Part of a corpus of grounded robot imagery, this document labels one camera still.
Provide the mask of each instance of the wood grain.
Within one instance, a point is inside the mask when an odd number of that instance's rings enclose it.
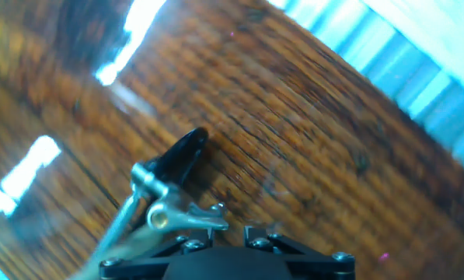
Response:
[[[124,43],[108,15],[129,3],[0,1],[0,180],[41,135],[62,150],[0,217],[10,278],[77,271],[128,196],[131,165],[197,126],[211,140],[185,188],[203,207],[227,204],[226,242],[266,226],[351,252],[358,277],[464,276],[463,168],[345,61],[266,2],[171,0],[102,87],[90,73]],[[65,28],[73,4],[96,15],[78,21],[103,26],[98,37]]]

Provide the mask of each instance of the metal rod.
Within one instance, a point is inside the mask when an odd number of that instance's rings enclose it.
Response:
[[[101,239],[93,253],[93,260],[95,260],[99,255],[102,255],[106,250],[109,250],[121,238],[124,230],[127,228],[131,218],[134,216],[138,206],[140,205],[140,198],[140,193],[135,190],[123,203],[116,218],[113,220],[109,229],[106,231],[104,238]]]

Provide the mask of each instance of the wooden surface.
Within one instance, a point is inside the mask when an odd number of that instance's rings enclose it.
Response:
[[[227,204],[223,243],[266,226],[352,253],[361,279],[464,278],[463,168],[328,47],[263,1],[168,0],[102,87],[129,5],[0,0],[0,181],[39,136],[61,149],[0,215],[11,279],[77,271],[131,166],[198,126],[211,140],[185,188]]]

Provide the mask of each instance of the black plastic part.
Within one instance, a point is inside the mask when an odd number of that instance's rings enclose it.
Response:
[[[153,172],[160,181],[183,186],[208,137],[205,128],[195,128],[178,140],[164,155],[144,163],[144,167]]]
[[[105,267],[101,278],[108,279],[320,279],[355,280],[354,261],[336,261],[288,237],[270,237],[275,253],[252,247],[213,247],[214,234],[193,231],[189,240],[199,240],[206,248],[183,253],[183,241],[165,243],[143,258]],[[264,238],[266,230],[246,227],[244,242]]]

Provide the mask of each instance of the bolt head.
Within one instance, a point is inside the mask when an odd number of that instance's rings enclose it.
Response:
[[[337,252],[332,254],[332,257],[335,261],[353,261],[354,256],[344,252]]]
[[[176,237],[176,241],[178,242],[183,242],[183,241],[187,241],[188,240],[188,237],[186,236],[177,236]]]
[[[270,241],[266,238],[259,237],[251,241],[250,245],[255,248],[263,248],[270,244]]]
[[[117,264],[120,264],[123,259],[120,259],[119,257],[110,257],[104,261],[102,261],[103,266],[114,266]]]
[[[188,240],[184,246],[187,248],[187,249],[193,249],[193,250],[196,250],[196,249],[201,249],[202,247],[204,247],[204,244],[200,241],[200,240]]]
[[[280,238],[281,237],[281,234],[280,233],[271,233],[270,235],[268,235],[270,238]]]

